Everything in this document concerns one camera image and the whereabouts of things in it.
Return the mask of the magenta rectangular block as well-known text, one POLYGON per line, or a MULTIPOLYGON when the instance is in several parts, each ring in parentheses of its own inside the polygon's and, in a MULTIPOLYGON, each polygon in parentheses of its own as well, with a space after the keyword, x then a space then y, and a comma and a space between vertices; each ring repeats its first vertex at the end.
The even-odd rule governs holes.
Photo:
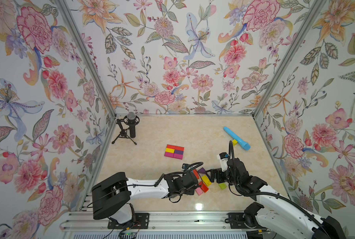
POLYGON ((165 156, 165 157, 174 158, 174 154, 173 154, 173 153, 170 153, 170 152, 165 152, 164 156, 165 156))
POLYGON ((183 159, 183 155, 182 154, 173 154, 173 158, 176 158, 176 159, 183 159))

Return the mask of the purple rectangular block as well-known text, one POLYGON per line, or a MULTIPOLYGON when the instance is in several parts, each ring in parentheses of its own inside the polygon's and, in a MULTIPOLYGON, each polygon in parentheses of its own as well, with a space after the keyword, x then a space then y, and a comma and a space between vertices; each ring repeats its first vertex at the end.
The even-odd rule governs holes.
POLYGON ((183 151, 175 149, 174 154, 183 155, 183 151))

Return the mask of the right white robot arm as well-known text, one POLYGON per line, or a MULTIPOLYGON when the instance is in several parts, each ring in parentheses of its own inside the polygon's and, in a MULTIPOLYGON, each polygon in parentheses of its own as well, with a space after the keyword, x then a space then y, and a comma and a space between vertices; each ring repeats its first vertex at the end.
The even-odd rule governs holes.
POLYGON ((261 226, 286 239, 346 238, 336 219, 330 216, 323 218, 282 196, 266 181, 250 175, 238 158, 221 153, 217 159, 221 166, 208 171, 210 181, 226 182, 234 195, 254 201, 244 210, 247 227, 261 226))

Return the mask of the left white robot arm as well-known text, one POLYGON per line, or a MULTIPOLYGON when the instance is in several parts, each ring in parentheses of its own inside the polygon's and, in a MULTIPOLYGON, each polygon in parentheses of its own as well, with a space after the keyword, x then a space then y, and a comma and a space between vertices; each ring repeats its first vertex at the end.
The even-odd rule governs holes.
POLYGON ((135 219, 131 201, 139 199, 180 199, 194 195, 199 188, 199 177, 191 172, 162 174, 156 180, 135 180, 118 172, 92 188, 93 219, 112 218, 120 224, 135 219))

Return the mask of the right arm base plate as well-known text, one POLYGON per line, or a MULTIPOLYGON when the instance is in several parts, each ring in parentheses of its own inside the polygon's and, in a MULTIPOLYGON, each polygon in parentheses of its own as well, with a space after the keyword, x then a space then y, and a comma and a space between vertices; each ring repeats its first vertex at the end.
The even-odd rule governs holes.
POLYGON ((228 213, 224 222, 229 224, 231 229, 266 230, 257 223, 254 216, 245 215, 243 212, 228 213))

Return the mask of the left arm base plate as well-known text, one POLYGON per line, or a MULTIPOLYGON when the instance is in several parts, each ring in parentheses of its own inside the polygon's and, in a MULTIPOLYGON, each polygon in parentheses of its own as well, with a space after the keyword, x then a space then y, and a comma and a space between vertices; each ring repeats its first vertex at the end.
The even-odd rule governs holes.
POLYGON ((114 230, 148 229, 149 222, 149 213, 135 213, 135 218, 132 218, 130 221, 123 224, 118 223, 117 220, 110 220, 107 228, 114 230))

